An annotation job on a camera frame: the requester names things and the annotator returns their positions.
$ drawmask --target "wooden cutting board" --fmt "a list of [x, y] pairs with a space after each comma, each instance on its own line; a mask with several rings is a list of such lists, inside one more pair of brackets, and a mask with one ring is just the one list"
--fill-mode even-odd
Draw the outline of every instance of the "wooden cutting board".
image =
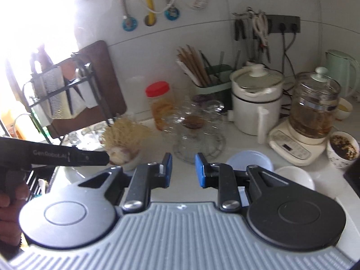
[[[126, 112], [126, 104], [121, 89], [116, 78], [113, 64], [110, 59], [108, 47], [102, 40], [79, 51], [79, 59], [85, 64], [92, 62], [96, 71], [99, 83], [99, 91], [102, 94], [102, 102], [106, 102], [109, 110], [106, 113], [107, 118], [115, 117], [117, 114], [122, 115]], [[75, 78], [75, 63], [68, 58], [60, 63], [63, 76], [71, 80]], [[52, 138], [69, 134], [87, 126], [104, 121], [106, 118], [101, 113], [100, 107], [83, 110], [75, 119], [53, 120], [52, 124], [47, 127]]]

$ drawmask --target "glass kettle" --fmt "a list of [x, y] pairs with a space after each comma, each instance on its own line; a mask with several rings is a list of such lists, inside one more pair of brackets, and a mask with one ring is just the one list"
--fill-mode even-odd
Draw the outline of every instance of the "glass kettle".
[[300, 142], [318, 145], [329, 134], [339, 104], [341, 87], [324, 75], [327, 69], [299, 73], [290, 109], [290, 132]]

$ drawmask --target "red lid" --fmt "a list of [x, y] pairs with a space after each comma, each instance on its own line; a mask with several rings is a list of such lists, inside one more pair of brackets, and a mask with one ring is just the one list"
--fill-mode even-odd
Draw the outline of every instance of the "red lid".
[[170, 90], [169, 83], [166, 81], [159, 81], [149, 85], [146, 89], [147, 97], [157, 97], [167, 93]]

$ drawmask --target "mint green kettle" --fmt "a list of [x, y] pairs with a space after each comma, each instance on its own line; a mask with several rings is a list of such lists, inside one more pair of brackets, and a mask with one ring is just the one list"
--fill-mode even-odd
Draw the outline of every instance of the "mint green kettle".
[[329, 72], [327, 76], [336, 80], [341, 86], [340, 97], [352, 95], [360, 83], [360, 65], [350, 55], [329, 49], [326, 53], [326, 68]]

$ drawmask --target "white tiled wall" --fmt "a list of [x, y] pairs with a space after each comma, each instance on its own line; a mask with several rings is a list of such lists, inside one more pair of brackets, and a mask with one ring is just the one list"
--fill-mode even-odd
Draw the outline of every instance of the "white tiled wall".
[[322, 64], [329, 49], [345, 52], [360, 61], [360, 0], [320, 0], [320, 3]]
[[[301, 33], [288, 54], [295, 71], [313, 70], [319, 64], [319, 0], [210, 0], [201, 11], [188, 6], [194, 0], [176, 0], [181, 11], [177, 21], [168, 21], [157, 15], [152, 27], [143, 23], [146, 9], [138, 0], [126, 0], [129, 13], [139, 26], [132, 32], [121, 27], [122, 9], [119, 0], [76, 0], [75, 35], [82, 48], [99, 39], [107, 42], [115, 71], [124, 93], [128, 109], [135, 113], [147, 111], [144, 89], [158, 80], [176, 83], [187, 80], [175, 63], [176, 49], [190, 44], [201, 49], [214, 64], [220, 51], [225, 51], [225, 63], [233, 65], [238, 49], [241, 63], [246, 59], [243, 42], [233, 40], [231, 13], [242, 12], [247, 6], [269, 14], [301, 17]], [[156, 10], [163, 8], [164, 0], [154, 0]], [[292, 38], [286, 35], [287, 43]], [[281, 69], [281, 35], [270, 36], [271, 68]], [[286, 74], [290, 75], [287, 66]]]

